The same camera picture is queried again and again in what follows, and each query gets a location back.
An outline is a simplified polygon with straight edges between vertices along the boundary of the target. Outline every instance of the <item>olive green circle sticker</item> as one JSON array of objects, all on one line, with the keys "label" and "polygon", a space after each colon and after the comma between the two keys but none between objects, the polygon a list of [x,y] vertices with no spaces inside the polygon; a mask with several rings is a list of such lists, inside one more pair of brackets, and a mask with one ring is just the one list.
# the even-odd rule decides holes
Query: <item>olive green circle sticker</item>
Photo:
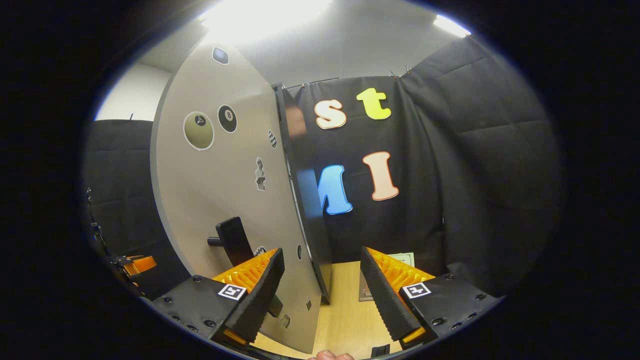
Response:
[{"label": "olive green circle sticker", "polygon": [[207,150],[213,145],[213,124],[209,117],[200,111],[194,111],[184,118],[182,131],[187,143],[198,151]]}]

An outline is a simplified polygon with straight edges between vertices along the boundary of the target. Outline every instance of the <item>white wall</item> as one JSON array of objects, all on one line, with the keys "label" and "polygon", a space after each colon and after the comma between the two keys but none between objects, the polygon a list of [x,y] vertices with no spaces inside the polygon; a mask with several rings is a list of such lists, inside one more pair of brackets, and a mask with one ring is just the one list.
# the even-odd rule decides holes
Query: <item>white wall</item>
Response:
[{"label": "white wall", "polygon": [[136,63],[114,85],[95,120],[129,119],[153,121],[160,96],[171,74]]}]

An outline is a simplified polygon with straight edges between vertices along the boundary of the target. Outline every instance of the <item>wooden table surface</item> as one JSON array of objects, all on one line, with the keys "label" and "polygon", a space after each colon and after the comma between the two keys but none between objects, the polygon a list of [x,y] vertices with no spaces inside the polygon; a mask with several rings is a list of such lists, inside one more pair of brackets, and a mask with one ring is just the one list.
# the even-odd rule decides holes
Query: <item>wooden table surface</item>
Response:
[{"label": "wooden table surface", "polygon": [[398,341],[391,341],[373,300],[358,301],[360,262],[333,264],[332,270],[331,305],[320,306],[313,353],[293,350],[261,333],[252,345],[299,359],[316,356],[322,350],[331,350],[335,355],[348,352],[356,360],[367,359],[372,347],[386,344],[391,344],[391,353],[402,350]]}]

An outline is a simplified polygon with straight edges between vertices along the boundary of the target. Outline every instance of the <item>black curtain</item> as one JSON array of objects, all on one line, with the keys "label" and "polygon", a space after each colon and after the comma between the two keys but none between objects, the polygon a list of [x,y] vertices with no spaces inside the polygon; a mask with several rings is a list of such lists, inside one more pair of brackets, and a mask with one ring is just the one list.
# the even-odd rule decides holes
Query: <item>black curtain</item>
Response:
[{"label": "black curtain", "polygon": [[189,277],[160,221],[151,186],[149,145],[153,122],[100,120],[87,138],[84,180],[93,215],[111,255],[153,256],[157,266],[136,278],[154,300]]},{"label": "black curtain", "polygon": [[[392,114],[370,119],[355,97],[384,92]],[[357,249],[414,252],[416,267],[445,267],[494,296],[531,269],[564,206],[552,124],[526,80],[499,54],[467,37],[400,77],[336,79],[290,88],[305,114],[316,177],[344,165],[353,210],[324,214],[334,262]],[[322,130],[314,106],[336,99],[347,123]],[[388,151],[397,197],[371,200],[362,157]],[[444,232],[440,226],[444,219]]]}]

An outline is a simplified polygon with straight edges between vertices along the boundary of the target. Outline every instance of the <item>blue letter m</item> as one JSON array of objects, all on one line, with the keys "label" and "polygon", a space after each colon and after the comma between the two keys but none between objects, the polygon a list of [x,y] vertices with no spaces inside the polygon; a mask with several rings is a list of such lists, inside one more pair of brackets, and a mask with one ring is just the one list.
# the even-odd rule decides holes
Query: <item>blue letter m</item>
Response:
[{"label": "blue letter m", "polygon": [[348,213],[353,206],[347,201],[342,185],[342,165],[331,165],[322,170],[320,182],[318,184],[318,195],[320,196],[320,206],[324,209],[325,200],[329,200],[326,213],[336,215]]}]

